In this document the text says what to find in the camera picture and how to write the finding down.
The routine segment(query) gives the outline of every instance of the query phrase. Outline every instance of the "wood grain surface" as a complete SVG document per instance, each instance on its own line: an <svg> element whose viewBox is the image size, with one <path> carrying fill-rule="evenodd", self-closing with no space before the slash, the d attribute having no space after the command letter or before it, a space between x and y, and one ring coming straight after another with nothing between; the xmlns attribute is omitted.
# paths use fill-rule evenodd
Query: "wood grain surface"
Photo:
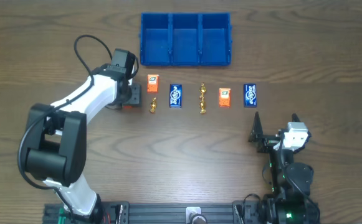
<svg viewBox="0 0 362 224"><path fill-rule="evenodd" d="M84 173L103 200L231 202L270 193L261 177L267 155L247 142L254 113L274 134L296 112L313 137L295 160L315 170L322 223L362 222L362 0L0 0L0 223L40 223L44 204L59 202L21 178L16 154L29 108L85 81L74 39L92 34L139 54L141 12L230 12L232 64L140 68L142 108L104 109L88 126ZM92 68L109 62L93 40L79 49ZM146 94L149 73L160 74L157 95ZM183 84L181 110L168 108L170 83ZM256 109L243 108L244 83L257 84ZM231 108L218 107L218 88L232 89Z"/></svg>

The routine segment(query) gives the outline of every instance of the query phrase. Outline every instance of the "orange package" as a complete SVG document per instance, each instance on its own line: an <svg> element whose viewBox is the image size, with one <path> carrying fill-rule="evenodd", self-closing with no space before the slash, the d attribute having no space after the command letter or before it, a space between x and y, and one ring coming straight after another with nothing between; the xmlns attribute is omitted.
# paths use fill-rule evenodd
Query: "orange package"
<svg viewBox="0 0 362 224"><path fill-rule="evenodd" d="M148 75L148 93L158 93L159 75Z"/></svg>
<svg viewBox="0 0 362 224"><path fill-rule="evenodd" d="M219 89L219 107L231 107L231 89L220 88Z"/></svg>

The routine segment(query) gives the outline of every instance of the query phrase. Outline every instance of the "wooden table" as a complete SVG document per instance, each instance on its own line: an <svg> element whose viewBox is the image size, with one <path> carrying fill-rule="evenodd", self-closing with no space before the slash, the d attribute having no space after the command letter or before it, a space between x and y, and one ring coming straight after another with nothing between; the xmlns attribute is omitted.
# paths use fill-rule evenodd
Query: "wooden table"
<svg viewBox="0 0 362 224"><path fill-rule="evenodd" d="M140 110L101 110L88 126L84 174L106 201L231 202L270 193L261 177L267 155L247 142L254 113L265 133L296 112L312 132L295 157L314 170L312 199L322 223L362 222L362 0L0 1L0 223L39 223L51 191L19 175L17 147L29 108L67 96L86 79L73 52L80 34L111 50L139 54L141 12L231 13L228 67L141 67ZM95 68L104 48L82 40ZM147 74L160 93L146 94ZM199 114L206 82L207 114ZM168 108L170 83L182 83L183 108ZM243 108L242 85L256 83L258 107ZM218 88L232 88L232 108L218 107ZM153 96L156 114L148 112Z"/></svg>

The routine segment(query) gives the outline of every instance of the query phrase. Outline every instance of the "blue tray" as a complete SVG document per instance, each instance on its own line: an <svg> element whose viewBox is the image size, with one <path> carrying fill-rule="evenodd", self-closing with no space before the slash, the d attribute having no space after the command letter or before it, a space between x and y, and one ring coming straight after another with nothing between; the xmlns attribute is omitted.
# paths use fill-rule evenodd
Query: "blue tray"
<svg viewBox="0 0 362 224"><path fill-rule="evenodd" d="M142 13L142 65L229 65L229 13Z"/></svg>

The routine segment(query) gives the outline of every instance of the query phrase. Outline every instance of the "orange tic tac box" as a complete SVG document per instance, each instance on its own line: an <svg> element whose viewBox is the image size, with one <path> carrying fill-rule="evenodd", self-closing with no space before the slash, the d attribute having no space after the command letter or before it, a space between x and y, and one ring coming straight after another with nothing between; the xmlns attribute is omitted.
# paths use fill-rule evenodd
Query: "orange tic tac box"
<svg viewBox="0 0 362 224"><path fill-rule="evenodd" d="M159 75L148 75L148 93L158 93Z"/></svg>
<svg viewBox="0 0 362 224"><path fill-rule="evenodd" d="M231 89L219 89L219 107L231 107Z"/></svg>

